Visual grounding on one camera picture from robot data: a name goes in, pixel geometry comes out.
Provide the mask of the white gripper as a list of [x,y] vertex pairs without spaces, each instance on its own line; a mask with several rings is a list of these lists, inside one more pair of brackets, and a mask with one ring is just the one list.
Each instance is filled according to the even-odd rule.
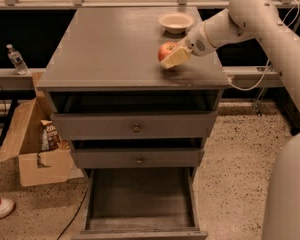
[[168,59],[159,61],[164,69],[170,69],[187,62],[191,53],[194,56],[203,57],[216,50],[216,47],[208,40],[204,23],[192,28],[178,44],[181,46],[177,46]]

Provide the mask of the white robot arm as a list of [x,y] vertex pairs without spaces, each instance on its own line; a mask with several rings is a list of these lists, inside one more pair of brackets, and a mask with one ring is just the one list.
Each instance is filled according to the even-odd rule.
[[[272,0],[229,0],[226,9],[199,23],[158,59],[169,69],[192,55],[205,56],[226,44],[252,38],[280,74],[300,113],[300,37],[280,19]],[[286,143],[274,163],[262,240],[300,240],[300,133]]]

